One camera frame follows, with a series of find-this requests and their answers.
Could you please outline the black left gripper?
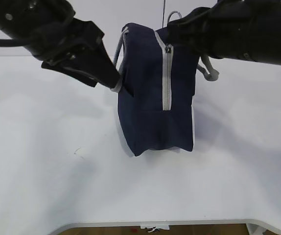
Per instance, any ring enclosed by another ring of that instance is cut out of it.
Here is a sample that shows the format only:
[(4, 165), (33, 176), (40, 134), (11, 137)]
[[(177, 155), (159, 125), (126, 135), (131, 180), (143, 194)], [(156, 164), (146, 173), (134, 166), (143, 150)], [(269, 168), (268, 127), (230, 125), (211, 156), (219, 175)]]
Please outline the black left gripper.
[[(95, 87), (98, 83), (114, 88), (120, 75), (103, 46), (103, 31), (92, 21), (72, 19), (68, 24), (53, 22), (31, 34), (31, 54), (43, 61), (41, 68), (70, 76)], [(57, 65), (64, 61), (64, 68)]]

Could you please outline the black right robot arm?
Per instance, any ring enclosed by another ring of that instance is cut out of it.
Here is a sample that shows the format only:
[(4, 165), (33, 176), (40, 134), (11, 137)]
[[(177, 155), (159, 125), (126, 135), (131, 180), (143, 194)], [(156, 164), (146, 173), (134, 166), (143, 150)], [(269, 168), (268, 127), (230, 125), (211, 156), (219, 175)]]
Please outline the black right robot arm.
[(281, 65), (281, 0), (219, 0), (167, 24), (167, 41), (200, 55)]

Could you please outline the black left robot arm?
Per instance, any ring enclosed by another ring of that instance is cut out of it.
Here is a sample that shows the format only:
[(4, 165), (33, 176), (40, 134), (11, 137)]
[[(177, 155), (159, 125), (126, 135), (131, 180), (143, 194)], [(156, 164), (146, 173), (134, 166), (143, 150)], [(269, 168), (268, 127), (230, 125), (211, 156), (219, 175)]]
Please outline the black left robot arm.
[(9, 36), (0, 47), (24, 47), (43, 69), (90, 87), (114, 88), (119, 81), (104, 33), (94, 22), (77, 19), (66, 0), (0, 0), (0, 30)]

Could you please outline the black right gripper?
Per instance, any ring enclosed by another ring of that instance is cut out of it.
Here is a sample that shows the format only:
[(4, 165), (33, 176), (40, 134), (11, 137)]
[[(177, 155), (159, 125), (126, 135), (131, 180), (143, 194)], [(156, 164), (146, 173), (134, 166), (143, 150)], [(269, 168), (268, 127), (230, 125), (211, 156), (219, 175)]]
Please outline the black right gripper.
[(225, 17), (225, 6), (198, 7), (185, 17), (167, 24), (167, 41), (187, 46), (200, 55), (223, 59), (226, 56), (217, 44), (224, 35), (222, 22)]

